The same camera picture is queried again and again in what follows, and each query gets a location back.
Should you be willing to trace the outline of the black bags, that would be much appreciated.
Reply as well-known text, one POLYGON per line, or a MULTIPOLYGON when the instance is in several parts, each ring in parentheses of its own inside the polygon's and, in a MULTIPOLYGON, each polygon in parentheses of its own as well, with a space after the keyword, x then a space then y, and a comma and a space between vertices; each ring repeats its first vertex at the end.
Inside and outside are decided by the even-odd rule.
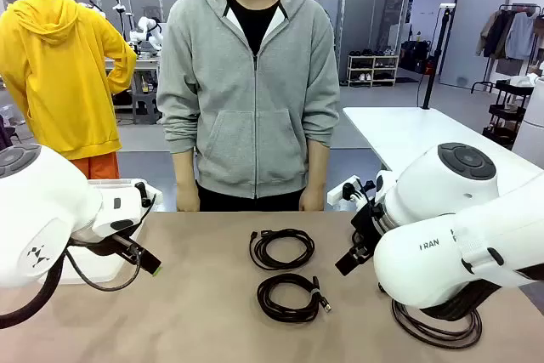
POLYGON ((406 41, 401 44, 399 67, 423 75, 434 71, 430 41, 406 41))

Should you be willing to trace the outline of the yellow hoodie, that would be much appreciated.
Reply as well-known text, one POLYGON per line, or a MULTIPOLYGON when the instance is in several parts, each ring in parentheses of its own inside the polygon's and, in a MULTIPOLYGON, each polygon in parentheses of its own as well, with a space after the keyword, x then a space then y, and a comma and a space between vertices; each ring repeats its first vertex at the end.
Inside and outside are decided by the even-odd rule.
POLYGON ((18 0, 0 15, 0 77, 41 145, 68 160, 120 150, 112 97, 136 53, 73 0, 18 0))

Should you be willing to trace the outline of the black clothes rack with coats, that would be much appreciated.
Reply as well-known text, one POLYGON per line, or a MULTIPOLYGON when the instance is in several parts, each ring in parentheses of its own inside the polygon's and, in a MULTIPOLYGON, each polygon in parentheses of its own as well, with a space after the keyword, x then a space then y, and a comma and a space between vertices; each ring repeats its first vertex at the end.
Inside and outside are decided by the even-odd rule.
POLYGON ((491 91, 501 81, 521 74, 537 55, 537 43, 544 37, 544 11, 534 3, 507 3, 493 12, 479 34, 476 54, 486 59, 483 78, 471 90, 491 91))

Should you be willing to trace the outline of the person's left forearm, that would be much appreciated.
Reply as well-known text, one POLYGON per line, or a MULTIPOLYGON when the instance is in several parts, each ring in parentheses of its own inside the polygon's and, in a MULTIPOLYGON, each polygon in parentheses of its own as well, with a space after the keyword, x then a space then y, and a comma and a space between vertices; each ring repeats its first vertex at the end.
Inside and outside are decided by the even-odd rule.
POLYGON ((327 167, 330 158, 330 148, 321 142, 307 140, 308 148, 308 177, 307 191, 322 191, 326 187, 327 167))

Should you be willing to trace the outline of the clear plastic storage box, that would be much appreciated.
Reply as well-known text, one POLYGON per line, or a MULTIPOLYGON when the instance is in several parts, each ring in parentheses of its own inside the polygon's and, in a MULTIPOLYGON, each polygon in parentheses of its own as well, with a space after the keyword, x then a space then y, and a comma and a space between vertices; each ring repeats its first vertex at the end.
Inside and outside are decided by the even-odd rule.
MULTIPOLYGON (((150 209, 141 207, 139 191, 134 185, 143 179, 90 180, 93 193, 99 193, 102 204, 94 220, 94 230, 101 236, 111 235, 106 229, 120 230, 123 220, 142 222, 150 209)), ((136 240, 141 226, 131 238, 136 240)), ((113 254, 101 257, 83 247, 68 247, 70 255, 65 258, 60 283, 62 285, 82 285, 91 281, 98 286, 112 282, 120 272, 125 261, 113 254)))

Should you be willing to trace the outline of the person's left hand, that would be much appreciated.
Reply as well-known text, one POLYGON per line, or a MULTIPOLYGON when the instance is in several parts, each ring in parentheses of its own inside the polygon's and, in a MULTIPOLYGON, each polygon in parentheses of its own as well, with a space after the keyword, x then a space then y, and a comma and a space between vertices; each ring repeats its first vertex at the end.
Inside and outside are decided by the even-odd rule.
POLYGON ((308 185, 299 200, 301 212, 322 212, 325 208, 325 188, 308 185))

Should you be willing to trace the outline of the person in gray hoodie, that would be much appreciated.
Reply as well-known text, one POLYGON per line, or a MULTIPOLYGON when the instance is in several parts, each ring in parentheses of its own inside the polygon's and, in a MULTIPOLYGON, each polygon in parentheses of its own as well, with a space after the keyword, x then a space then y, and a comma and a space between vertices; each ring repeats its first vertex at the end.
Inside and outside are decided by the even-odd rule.
POLYGON ((200 212, 300 211, 307 140, 331 149, 340 94, 315 0, 178 0, 158 85, 172 157, 195 151, 200 212))

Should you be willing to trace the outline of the gray plastic step stool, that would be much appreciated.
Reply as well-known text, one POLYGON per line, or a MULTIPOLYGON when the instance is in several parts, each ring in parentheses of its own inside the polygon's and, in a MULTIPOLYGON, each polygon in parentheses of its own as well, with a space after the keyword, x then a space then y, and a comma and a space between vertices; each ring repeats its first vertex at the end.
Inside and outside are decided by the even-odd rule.
POLYGON ((156 107, 156 92, 132 95, 132 116, 134 124, 155 125, 161 118, 156 107))

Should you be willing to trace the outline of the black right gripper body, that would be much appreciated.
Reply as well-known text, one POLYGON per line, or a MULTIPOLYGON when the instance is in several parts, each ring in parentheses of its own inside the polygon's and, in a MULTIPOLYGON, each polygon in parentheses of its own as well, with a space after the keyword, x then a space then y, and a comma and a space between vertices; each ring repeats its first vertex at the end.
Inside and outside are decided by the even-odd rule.
POLYGON ((370 200, 352 218, 353 246, 349 251, 356 260, 367 260, 374 255, 377 243, 384 234, 380 225, 383 215, 382 205, 370 200))

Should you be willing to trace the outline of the black trolley cart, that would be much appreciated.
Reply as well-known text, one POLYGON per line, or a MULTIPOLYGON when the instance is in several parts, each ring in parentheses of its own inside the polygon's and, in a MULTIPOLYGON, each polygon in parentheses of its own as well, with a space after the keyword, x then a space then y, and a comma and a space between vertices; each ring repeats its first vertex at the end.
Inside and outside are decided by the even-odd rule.
POLYGON ((511 150, 518 136, 526 112, 527 101, 534 88, 511 85, 499 80, 493 84, 498 92, 496 102, 489 107, 490 122, 482 134, 498 145, 511 150))

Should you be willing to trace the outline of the background workbench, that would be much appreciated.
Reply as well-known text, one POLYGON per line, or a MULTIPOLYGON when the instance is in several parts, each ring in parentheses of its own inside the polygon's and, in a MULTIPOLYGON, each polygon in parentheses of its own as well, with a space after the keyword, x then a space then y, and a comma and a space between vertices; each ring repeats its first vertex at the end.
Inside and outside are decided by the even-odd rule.
POLYGON ((133 72, 131 86, 127 93, 131 97, 131 115, 132 115, 132 95, 156 92, 158 90, 159 77, 159 59, 152 57, 148 59, 137 59, 133 72))

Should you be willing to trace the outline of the black tripod pole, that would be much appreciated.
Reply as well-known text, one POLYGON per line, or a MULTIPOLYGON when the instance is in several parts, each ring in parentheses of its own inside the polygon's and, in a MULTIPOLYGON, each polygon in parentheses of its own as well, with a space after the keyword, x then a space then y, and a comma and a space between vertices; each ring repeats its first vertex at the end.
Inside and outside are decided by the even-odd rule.
POLYGON ((443 44, 445 40, 445 33, 450 23, 450 19, 455 7, 456 5, 454 3, 441 3, 439 6, 439 8, 444 11, 444 13, 442 15, 438 41, 437 41, 436 48, 433 54, 433 69, 430 71, 430 74, 428 77, 428 84, 427 84, 425 95, 421 105, 421 108, 423 110, 428 110, 430 108, 430 99, 433 92, 435 77, 438 71, 439 60, 442 54, 442 48, 443 48, 443 44))

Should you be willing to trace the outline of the person's right hand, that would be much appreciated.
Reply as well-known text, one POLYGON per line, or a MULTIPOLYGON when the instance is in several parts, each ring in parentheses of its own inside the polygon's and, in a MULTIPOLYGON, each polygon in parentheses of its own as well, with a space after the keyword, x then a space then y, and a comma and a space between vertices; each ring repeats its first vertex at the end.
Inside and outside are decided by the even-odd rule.
POLYGON ((196 213, 200 211, 200 197, 195 182, 176 185, 176 208, 182 213, 196 213))

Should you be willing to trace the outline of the white shoe rack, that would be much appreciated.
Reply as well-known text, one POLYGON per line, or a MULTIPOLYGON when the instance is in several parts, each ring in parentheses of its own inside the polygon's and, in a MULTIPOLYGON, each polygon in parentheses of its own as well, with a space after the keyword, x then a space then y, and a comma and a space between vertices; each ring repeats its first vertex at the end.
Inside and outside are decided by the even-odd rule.
POLYGON ((350 54, 347 82, 350 87, 393 86, 396 83, 398 55, 350 54))

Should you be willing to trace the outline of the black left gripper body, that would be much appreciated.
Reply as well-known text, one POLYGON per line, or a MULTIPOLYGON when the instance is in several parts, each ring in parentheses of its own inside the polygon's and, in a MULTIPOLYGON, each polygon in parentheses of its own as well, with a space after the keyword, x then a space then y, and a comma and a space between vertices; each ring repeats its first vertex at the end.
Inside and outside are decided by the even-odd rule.
POLYGON ((136 258, 141 254, 141 246, 131 236, 141 224, 123 220, 120 230, 108 227, 106 231, 111 232, 111 235, 101 236, 94 230, 94 222, 90 222, 71 234, 68 246, 87 248, 101 257, 116 254, 122 258, 136 258))

